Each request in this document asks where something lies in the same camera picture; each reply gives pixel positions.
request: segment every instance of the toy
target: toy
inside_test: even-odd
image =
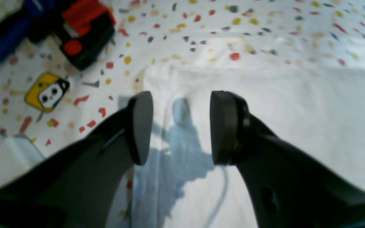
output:
[[[20,10],[0,22],[0,62],[26,37],[39,43],[54,33],[69,62],[84,70],[114,35],[114,25],[110,9],[98,0],[25,0]]]

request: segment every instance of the blue handle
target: blue handle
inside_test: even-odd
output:
[[[29,33],[32,17],[24,16],[0,38],[0,62],[3,62]]]

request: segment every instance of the white bedsheet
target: white bedsheet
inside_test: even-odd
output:
[[[148,163],[135,171],[134,227],[257,227],[237,169],[212,165],[214,90],[242,96],[279,137],[365,190],[365,70],[245,68],[146,71],[155,127]]]

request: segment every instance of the white power adapter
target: white power adapter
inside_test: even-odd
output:
[[[22,176],[44,157],[26,138],[6,137],[0,143],[0,187]]]

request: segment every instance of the yellow square toy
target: yellow square toy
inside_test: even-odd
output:
[[[44,73],[25,96],[25,102],[43,112],[52,112],[70,88],[70,83]]]

